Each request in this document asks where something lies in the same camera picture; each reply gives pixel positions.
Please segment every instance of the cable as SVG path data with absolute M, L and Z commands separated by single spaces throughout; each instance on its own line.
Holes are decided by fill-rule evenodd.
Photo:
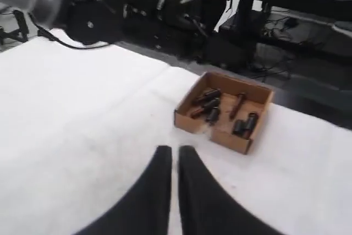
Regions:
M 285 73 L 287 72 L 287 70 L 284 70 L 284 71 L 280 71 L 280 72 L 275 72 L 275 73 L 271 73 L 271 74 L 265 74 L 265 75 L 259 75 L 259 76 L 256 76 L 256 77 L 252 77 L 251 79 L 258 79 L 258 78 L 262 78 L 262 77 L 268 77 L 270 75 L 275 75 L 275 74 L 280 74 L 280 73 Z
M 198 29 L 198 31 L 205 37 L 205 38 L 209 38 L 208 34 L 204 31 L 204 29 L 202 29 L 202 27 L 198 24 L 198 22 L 195 19 L 191 20 L 193 22 L 193 24 L 196 26 L 196 28 Z
M 94 47 L 76 47 L 76 46 L 72 46 L 70 44 L 67 44 L 65 42 L 63 42 L 62 40 L 60 40 L 58 37 L 54 36 L 53 34 L 51 34 L 49 31 L 47 31 L 46 29 L 40 27 L 38 24 L 36 24 L 36 22 L 34 21 L 33 17 L 31 16 L 31 14 L 28 14 L 30 20 L 32 21 L 32 23 L 44 34 L 44 37 L 48 38 L 51 41 L 56 41 L 57 43 L 67 47 L 67 48 L 71 48 L 74 50 L 95 50 L 95 49 L 99 49 L 99 48 L 104 48 L 104 47 L 108 47 L 111 44 L 104 44 L 101 46 L 94 46 Z

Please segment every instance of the open cardboard box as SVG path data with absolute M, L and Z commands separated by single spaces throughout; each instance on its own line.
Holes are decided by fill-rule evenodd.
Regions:
M 190 117 L 191 112 L 199 106 L 193 106 L 192 102 L 207 90 L 220 89 L 222 92 L 220 110 L 221 114 L 218 122 L 211 127 L 210 140 L 228 147 L 241 154 L 247 154 L 263 122 L 263 117 L 273 98 L 273 91 L 256 84 L 247 83 L 234 79 L 223 74 L 205 73 L 193 85 L 181 103 L 174 111 L 174 125 L 177 128 L 190 133 L 200 133 L 206 122 L 202 116 L 197 119 Z M 236 95 L 246 93 L 246 101 L 240 108 L 233 121 L 229 120 L 229 114 L 237 100 Z M 237 119 L 247 120 L 250 112 L 257 112 L 259 120 L 249 139 L 244 139 L 232 134 L 234 122 Z

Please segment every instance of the metal stand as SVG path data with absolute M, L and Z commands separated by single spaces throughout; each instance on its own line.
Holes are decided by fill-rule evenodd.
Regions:
M 14 10 L 13 14 L 17 20 L 19 28 L 11 32 L 5 32 L 2 28 L 0 28 L 0 45 L 4 45 L 5 39 L 12 39 L 19 42 L 28 41 L 29 30 L 24 18 L 24 14 L 18 10 Z

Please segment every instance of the floor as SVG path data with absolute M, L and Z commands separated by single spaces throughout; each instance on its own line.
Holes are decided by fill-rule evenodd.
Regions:
M 238 4 L 238 0 L 234 0 L 234 7 Z M 254 4 L 254 9 L 260 9 L 261 3 L 256 2 Z M 218 26 L 224 23 L 232 14 L 235 13 L 236 8 L 225 12 L 218 23 Z M 277 10 L 279 13 L 283 12 L 286 15 L 290 16 L 304 16 L 307 20 L 317 20 L 317 18 L 300 14 L 297 12 L 287 13 L 287 10 Z M 36 37 L 36 28 L 33 24 L 30 23 L 30 20 L 27 18 L 28 27 L 30 30 L 29 38 Z M 11 31 L 17 28 L 17 24 L 12 15 L 0 15 L 0 26 L 4 27 L 5 31 Z M 326 32 L 322 32 L 319 29 L 319 24 L 317 26 L 311 27 L 308 32 L 308 36 L 312 38 L 321 37 Z M 332 43 L 332 46 L 340 44 L 341 47 L 352 47 L 352 40 L 334 34 L 332 37 L 329 36 L 329 43 Z M 20 45 L 21 43 L 14 42 L 11 40 L 6 40 L 4 46 L 0 46 L 0 52 L 8 50 L 14 46 Z M 206 70 L 216 70 L 220 72 L 225 72 L 227 74 L 232 74 L 231 72 L 226 71 L 225 69 L 219 69 L 211 65 L 199 65 L 195 62 L 187 63 L 181 62 L 176 57 L 159 53 L 157 51 L 148 50 L 141 47 L 136 47 L 135 45 L 129 43 L 119 43 L 118 45 L 126 47 L 130 50 L 134 50 L 139 53 L 143 53 L 153 58 L 157 58 L 168 62 L 171 65 L 183 67 L 194 73 L 201 74 Z M 261 62 L 265 65 L 274 65 L 275 62 L 280 60 L 283 56 L 282 51 L 273 49 L 267 46 L 258 46 L 258 57 Z M 352 50 L 346 50 L 347 55 L 352 55 Z M 287 65 L 279 65 L 278 67 L 273 68 L 274 72 L 279 72 L 280 70 L 285 70 Z M 290 79 L 287 78 L 288 74 L 282 73 L 277 75 L 272 75 L 266 78 L 265 82 L 285 90 L 301 94 L 303 96 L 314 99 L 318 102 L 331 105 L 336 108 L 343 109 L 345 111 L 352 112 L 352 78 L 349 76 L 350 68 L 342 68 L 333 63 L 328 63 L 314 58 L 300 58 L 292 60 L 289 63 L 291 68 Z M 251 73 L 243 73 L 246 76 L 251 77 Z

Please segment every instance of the workbench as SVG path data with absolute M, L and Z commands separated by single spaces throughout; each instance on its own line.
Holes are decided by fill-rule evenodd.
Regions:
M 0 234 L 77 232 L 126 193 L 157 145 L 169 145 L 169 234 L 179 235 L 183 144 L 195 146 L 224 189 L 279 231 L 352 234 L 352 132 L 335 125 L 343 114 L 278 91 L 276 102 L 313 108 L 325 120 L 271 104 L 244 156 L 173 127 L 173 110 L 197 78 L 118 46 L 77 51 L 38 37 L 1 53 Z

